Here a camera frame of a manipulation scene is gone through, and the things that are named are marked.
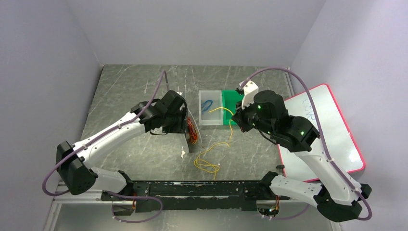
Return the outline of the white cable spool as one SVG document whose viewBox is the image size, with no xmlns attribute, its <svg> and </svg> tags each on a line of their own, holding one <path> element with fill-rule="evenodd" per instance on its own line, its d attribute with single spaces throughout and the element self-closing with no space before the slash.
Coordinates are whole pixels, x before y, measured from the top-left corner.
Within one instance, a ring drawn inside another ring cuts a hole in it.
<svg viewBox="0 0 408 231">
<path fill-rule="evenodd" d="M 181 145 L 181 158 L 189 154 L 191 150 L 198 151 L 203 147 L 202 136 L 189 107 L 187 107 L 187 132 L 177 134 L 176 137 Z"/>
</svg>

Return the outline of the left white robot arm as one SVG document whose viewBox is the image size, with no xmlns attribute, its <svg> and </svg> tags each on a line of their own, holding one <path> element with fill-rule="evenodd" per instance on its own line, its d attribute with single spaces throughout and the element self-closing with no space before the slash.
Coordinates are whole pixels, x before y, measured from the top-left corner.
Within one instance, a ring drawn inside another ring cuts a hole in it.
<svg viewBox="0 0 408 231">
<path fill-rule="evenodd" d="M 114 124 L 73 145 L 64 141 L 57 146 L 57 172 L 72 195 L 89 189 L 119 193 L 131 187 L 123 171 L 97 168 L 96 162 L 128 140 L 161 128 L 162 134 L 177 134 L 182 154 L 189 153 L 187 141 L 188 108 L 185 99 L 169 90 L 152 104 L 140 102 Z"/>
</svg>

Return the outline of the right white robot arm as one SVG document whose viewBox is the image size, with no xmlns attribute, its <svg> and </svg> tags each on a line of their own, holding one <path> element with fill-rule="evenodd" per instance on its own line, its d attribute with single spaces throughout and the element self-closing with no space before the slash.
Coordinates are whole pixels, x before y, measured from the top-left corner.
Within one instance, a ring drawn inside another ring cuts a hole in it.
<svg viewBox="0 0 408 231">
<path fill-rule="evenodd" d="M 289 115 L 283 98 L 274 91 L 239 88 L 237 92 L 243 98 L 236 103 L 232 120 L 241 131 L 256 129 L 264 139 L 301 159 L 319 179 L 319 183 L 307 183 L 268 172 L 259 183 L 262 191 L 305 202 L 334 222 L 359 220 L 372 189 L 335 163 L 325 145 L 318 144 L 323 140 L 318 129 L 305 117 Z"/>
</svg>

